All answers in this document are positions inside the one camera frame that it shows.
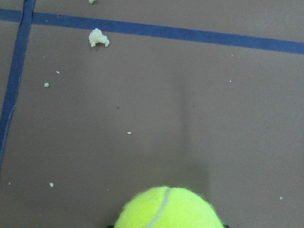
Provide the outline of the yellow tennis ball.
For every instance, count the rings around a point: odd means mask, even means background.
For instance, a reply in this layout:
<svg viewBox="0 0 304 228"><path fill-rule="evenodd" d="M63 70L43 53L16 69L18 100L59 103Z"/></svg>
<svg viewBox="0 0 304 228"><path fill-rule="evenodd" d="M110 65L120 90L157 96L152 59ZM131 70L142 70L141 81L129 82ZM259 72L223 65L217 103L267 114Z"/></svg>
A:
<svg viewBox="0 0 304 228"><path fill-rule="evenodd" d="M214 208L185 188L154 187L127 202L115 228L223 228Z"/></svg>

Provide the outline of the yellow fuzz crumb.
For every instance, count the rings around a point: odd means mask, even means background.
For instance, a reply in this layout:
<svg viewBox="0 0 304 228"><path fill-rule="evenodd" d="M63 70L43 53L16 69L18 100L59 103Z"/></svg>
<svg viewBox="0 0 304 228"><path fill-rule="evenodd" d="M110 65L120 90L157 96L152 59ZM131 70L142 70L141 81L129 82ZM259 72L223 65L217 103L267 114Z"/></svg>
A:
<svg viewBox="0 0 304 228"><path fill-rule="evenodd" d="M105 47L108 47L110 41L106 35L98 28L93 29L88 37L91 47L95 47L97 44L104 44Z"/></svg>

